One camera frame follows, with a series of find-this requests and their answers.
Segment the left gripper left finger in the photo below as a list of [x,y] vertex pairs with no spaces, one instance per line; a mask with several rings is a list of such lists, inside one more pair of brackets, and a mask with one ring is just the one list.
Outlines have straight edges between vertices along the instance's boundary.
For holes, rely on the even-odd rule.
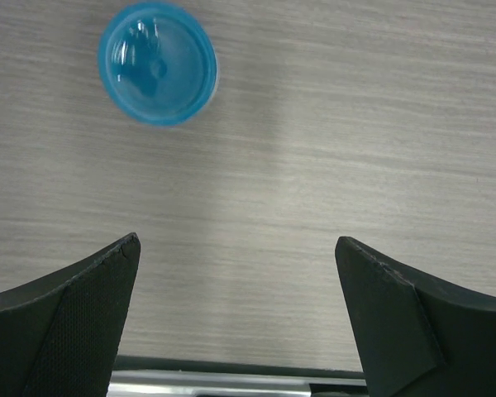
[[130,233],[0,293],[0,396],[107,394],[140,254]]

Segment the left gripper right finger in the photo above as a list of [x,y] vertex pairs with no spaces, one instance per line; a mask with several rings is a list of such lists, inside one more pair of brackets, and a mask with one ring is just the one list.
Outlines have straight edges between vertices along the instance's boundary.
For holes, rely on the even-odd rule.
[[496,297],[340,237],[336,267],[372,396],[496,396]]

